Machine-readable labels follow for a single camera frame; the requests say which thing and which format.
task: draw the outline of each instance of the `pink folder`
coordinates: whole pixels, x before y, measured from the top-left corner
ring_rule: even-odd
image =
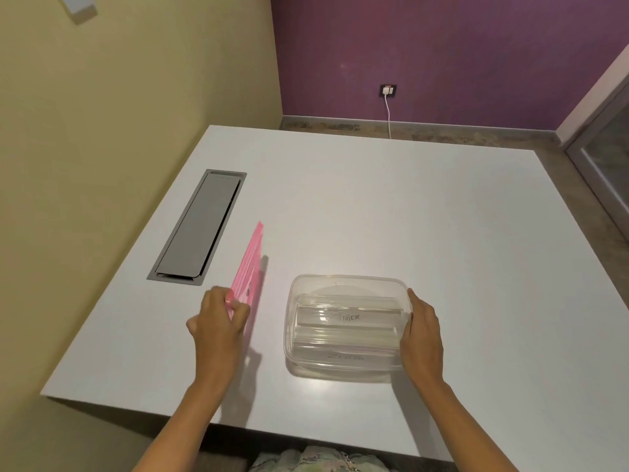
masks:
[[[233,296],[228,295],[227,297],[230,318],[233,316],[233,299],[251,306],[251,302],[256,298],[256,293],[258,293],[258,288],[260,287],[260,258],[262,253],[263,230],[263,224],[258,222],[256,230],[254,230],[254,236],[251,237],[245,256],[240,262],[240,267],[234,278],[234,283],[232,284]]]

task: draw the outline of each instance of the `electrical socket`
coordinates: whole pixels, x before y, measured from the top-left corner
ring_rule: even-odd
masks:
[[[390,99],[391,97],[395,97],[396,93],[397,93],[397,84],[381,84],[380,85],[380,91],[379,91],[379,96],[380,97],[384,97],[384,88],[389,88],[389,93],[387,94],[387,98]]]

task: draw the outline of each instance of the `light switch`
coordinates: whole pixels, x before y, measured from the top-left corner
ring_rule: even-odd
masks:
[[[62,0],[71,15],[76,16],[86,10],[96,10],[94,0]]]

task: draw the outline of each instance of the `clear plastic container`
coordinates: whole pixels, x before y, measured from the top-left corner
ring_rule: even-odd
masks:
[[[303,367],[397,371],[410,313],[400,280],[301,275],[286,307],[284,352]]]

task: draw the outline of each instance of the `wall outlet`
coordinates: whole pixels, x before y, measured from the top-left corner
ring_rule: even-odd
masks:
[[[384,93],[387,92],[385,89],[388,90],[387,99],[395,97],[397,93],[397,84],[381,84],[379,93],[380,97],[384,97]]]

